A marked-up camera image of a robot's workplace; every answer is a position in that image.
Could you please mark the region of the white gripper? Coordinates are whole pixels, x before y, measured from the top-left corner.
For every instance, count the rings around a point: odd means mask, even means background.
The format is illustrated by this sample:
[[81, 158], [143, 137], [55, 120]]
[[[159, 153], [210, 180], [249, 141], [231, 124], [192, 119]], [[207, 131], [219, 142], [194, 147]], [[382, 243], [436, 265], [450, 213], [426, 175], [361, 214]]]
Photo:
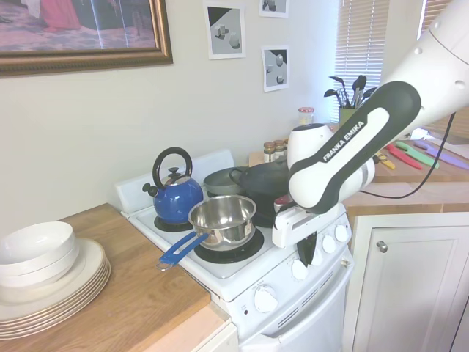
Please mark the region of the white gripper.
[[300, 261], [305, 266], [311, 265], [317, 244], [315, 231], [319, 218], [319, 215], [299, 207], [278, 212], [272, 229], [273, 244], [287, 248], [297, 243]]

